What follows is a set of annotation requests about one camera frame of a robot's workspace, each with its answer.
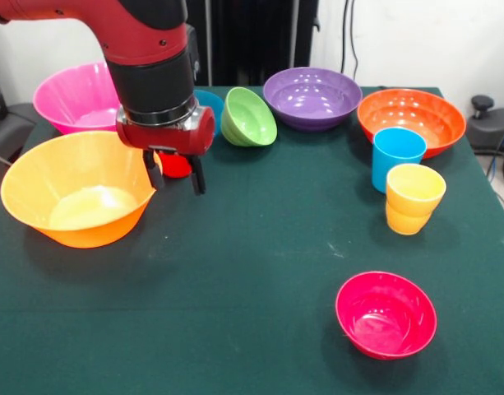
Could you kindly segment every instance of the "red object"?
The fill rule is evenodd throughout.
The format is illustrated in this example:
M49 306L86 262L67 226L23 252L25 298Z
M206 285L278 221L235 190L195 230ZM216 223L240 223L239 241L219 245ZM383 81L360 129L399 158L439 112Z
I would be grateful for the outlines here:
M402 127L427 142L424 159L454 145L465 133L465 117L443 98L412 89L386 89L365 97L358 119L368 140L383 128Z
M428 296L413 282L388 272L348 279L337 294L335 312L350 341L379 360L420 352L437 328Z
M183 156L159 152L159 158L162 162L162 173L172 179L182 179L192 173L192 166Z
M129 66L172 58L187 45L185 24L171 30L150 28L118 0L0 0L0 17L9 21L78 19L93 30L108 60Z
M147 147L172 147L182 155L204 155L213 142L215 116L210 107L201 114L198 128L147 128L133 123L117 123L120 139L127 146L147 149Z

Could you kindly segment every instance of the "magenta bowl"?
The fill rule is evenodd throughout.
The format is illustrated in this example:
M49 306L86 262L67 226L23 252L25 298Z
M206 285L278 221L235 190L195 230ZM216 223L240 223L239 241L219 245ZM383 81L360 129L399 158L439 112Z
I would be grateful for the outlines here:
M420 352L437 328L436 310L425 292L389 272L365 272L348 279L337 294L335 312L350 341L379 360Z
M354 80L316 67L276 73L266 81L263 94L284 123L304 132L322 132L339 125L363 98Z
M62 134L117 130L120 101L105 62L57 72L42 82L32 102Z

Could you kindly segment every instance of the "pink bowl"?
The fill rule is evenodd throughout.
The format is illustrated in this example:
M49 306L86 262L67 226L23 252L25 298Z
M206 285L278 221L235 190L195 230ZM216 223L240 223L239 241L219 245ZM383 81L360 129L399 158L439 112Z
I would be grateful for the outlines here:
M116 131L120 102L105 62L71 67L52 75L36 90L33 104L62 134Z
M413 282L387 272L348 279L335 312L350 341L364 354L396 360L420 352L434 337L437 317L427 295Z

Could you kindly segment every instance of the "white wall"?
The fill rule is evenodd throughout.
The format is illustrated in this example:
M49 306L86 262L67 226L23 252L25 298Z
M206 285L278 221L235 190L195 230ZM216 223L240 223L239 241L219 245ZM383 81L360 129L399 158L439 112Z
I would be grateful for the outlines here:
M65 67L102 59L79 21L13 21L0 26L0 86L12 105L31 101L36 87Z
M340 70L343 6L320 0L313 66ZM478 93L504 105L504 0L357 0L354 40L360 85L438 86L466 114Z

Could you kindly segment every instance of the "cup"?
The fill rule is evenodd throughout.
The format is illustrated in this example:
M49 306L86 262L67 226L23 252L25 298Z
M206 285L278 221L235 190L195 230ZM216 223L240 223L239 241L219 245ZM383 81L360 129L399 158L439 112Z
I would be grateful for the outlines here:
M386 221L400 235L415 235L429 221L446 192L443 177L430 167L403 164L386 179Z
M372 150L372 185L385 193L386 175L402 163L419 163L427 143L416 132L405 128L386 128L374 136Z

